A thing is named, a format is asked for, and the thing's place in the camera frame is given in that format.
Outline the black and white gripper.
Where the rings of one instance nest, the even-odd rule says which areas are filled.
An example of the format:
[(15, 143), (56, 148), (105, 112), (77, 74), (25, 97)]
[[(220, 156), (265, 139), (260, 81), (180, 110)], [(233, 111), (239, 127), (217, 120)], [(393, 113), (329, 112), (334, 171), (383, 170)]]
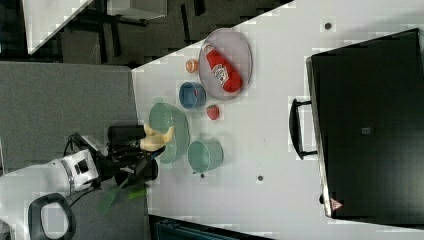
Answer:
[(148, 152), (141, 150), (134, 142), (108, 144), (107, 154), (104, 155), (93, 143), (78, 133), (70, 136), (70, 145), (79, 150), (87, 150), (89, 159), (85, 163), (78, 163), (77, 169), (87, 173), (94, 166), (95, 177), (89, 180), (93, 187), (100, 187), (101, 183), (114, 178), (117, 185), (129, 187), (153, 181), (158, 177), (158, 164), (155, 158), (166, 149), (165, 146)]

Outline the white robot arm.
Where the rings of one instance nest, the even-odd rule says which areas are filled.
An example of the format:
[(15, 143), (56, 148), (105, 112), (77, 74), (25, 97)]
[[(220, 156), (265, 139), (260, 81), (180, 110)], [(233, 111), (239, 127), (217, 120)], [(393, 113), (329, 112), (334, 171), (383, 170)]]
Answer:
[(111, 178), (120, 188), (154, 180), (155, 158), (165, 151), (167, 135), (154, 130), (118, 136), (105, 149), (78, 133), (62, 157), (1, 176), (1, 221), (11, 240), (72, 240), (76, 219), (68, 197), (99, 190)]

